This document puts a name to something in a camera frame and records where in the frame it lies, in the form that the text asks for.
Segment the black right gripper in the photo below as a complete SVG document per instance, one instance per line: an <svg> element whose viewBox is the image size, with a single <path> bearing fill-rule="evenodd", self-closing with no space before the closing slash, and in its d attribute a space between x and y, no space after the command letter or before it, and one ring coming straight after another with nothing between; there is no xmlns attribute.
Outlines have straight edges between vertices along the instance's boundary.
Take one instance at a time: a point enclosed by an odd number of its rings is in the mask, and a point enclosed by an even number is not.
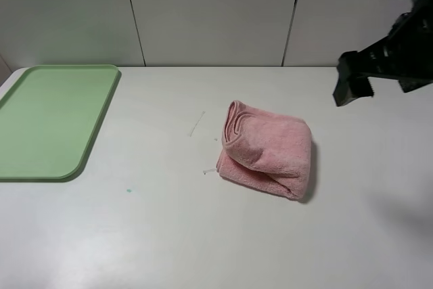
<svg viewBox="0 0 433 289"><path fill-rule="evenodd" d="M432 84L432 0L410 0L389 33L364 49L344 52L336 66L333 92L337 106L373 97L368 77L399 79L404 93Z"/></svg>

